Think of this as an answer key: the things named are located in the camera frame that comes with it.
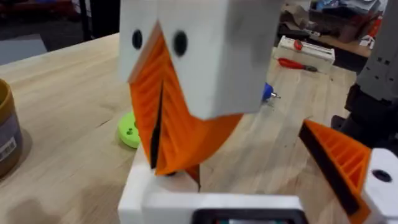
red object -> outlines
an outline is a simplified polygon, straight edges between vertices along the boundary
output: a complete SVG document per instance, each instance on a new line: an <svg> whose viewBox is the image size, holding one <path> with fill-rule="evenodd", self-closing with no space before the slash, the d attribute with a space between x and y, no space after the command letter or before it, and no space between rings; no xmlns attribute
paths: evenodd
<svg viewBox="0 0 398 224"><path fill-rule="evenodd" d="M287 58L278 59L279 65L286 68L304 69L305 66Z"/></svg>
<svg viewBox="0 0 398 224"><path fill-rule="evenodd" d="M295 48L296 50L301 50L301 49L303 49L303 43L301 43L301 41L299 41L299 40L295 40L295 41L294 41L294 48Z"/></svg>
<svg viewBox="0 0 398 224"><path fill-rule="evenodd" d="M379 32L379 29L381 26L381 20L382 20L382 17L379 16L379 18L374 21L373 25L371 26L371 28L368 32L369 36L371 36L373 38L376 36L376 34Z"/></svg>
<svg viewBox="0 0 398 224"><path fill-rule="evenodd" d="M295 62L295 61L287 59L287 58L280 58L280 59L278 59L278 62L279 62L279 65L281 65L282 67L286 67L286 68L303 69L303 70L307 70L310 72L318 71L318 69L315 68L314 66L302 65L298 62Z"/></svg>

floor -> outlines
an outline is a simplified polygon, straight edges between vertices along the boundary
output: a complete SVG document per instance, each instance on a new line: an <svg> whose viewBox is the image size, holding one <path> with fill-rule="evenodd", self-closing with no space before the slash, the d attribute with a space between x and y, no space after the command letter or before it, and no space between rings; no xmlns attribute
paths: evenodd
<svg viewBox="0 0 398 224"><path fill-rule="evenodd" d="M78 17L64 17L53 12L24 12L0 15L0 40L39 34L47 51L53 51L83 41Z"/></svg>

brown container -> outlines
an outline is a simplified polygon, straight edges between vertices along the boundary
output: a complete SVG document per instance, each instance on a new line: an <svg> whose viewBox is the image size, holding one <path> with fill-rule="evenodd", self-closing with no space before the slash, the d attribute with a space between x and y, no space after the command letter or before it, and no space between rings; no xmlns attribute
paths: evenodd
<svg viewBox="0 0 398 224"><path fill-rule="evenodd" d="M17 163L22 153L22 133L10 86L0 79L0 178Z"/></svg>

red screwdriver handle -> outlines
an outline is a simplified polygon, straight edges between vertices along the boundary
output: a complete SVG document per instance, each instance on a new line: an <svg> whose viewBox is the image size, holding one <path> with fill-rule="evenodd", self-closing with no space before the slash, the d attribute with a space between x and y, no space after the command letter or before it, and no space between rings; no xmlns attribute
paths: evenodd
<svg viewBox="0 0 398 224"><path fill-rule="evenodd" d="M289 60L287 58L279 58L278 59L279 65L286 68L294 68L294 69L304 69L304 65L295 62L293 60Z"/></svg>

